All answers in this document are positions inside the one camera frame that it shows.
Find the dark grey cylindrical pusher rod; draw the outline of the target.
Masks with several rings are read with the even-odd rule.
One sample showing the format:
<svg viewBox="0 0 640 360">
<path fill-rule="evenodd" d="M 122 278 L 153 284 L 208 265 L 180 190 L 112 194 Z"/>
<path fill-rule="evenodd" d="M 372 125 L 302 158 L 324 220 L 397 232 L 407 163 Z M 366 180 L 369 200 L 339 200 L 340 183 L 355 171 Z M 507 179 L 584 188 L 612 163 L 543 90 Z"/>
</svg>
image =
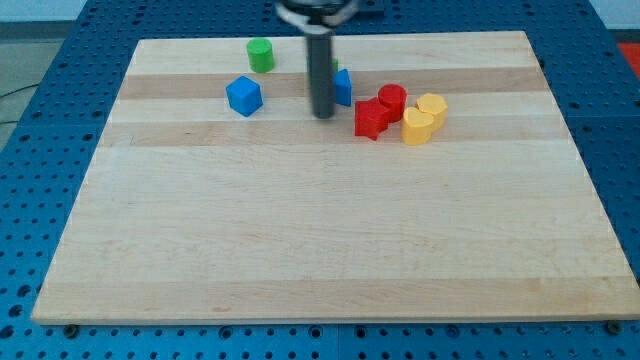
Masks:
<svg viewBox="0 0 640 360">
<path fill-rule="evenodd" d="M 323 25 L 309 25 L 305 30 L 307 64 L 312 113 L 316 118 L 334 115 L 332 30 Z"/>
</svg>

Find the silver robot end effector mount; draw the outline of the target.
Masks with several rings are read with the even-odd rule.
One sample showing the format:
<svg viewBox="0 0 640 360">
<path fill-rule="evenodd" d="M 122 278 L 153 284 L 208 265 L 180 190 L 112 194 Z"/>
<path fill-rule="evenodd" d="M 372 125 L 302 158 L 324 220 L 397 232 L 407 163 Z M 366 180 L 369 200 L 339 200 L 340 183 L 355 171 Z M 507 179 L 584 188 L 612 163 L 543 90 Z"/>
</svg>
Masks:
<svg viewBox="0 0 640 360">
<path fill-rule="evenodd" d="M 296 27 L 338 27 L 359 10 L 358 0 L 280 0 L 278 16 Z"/>
</svg>

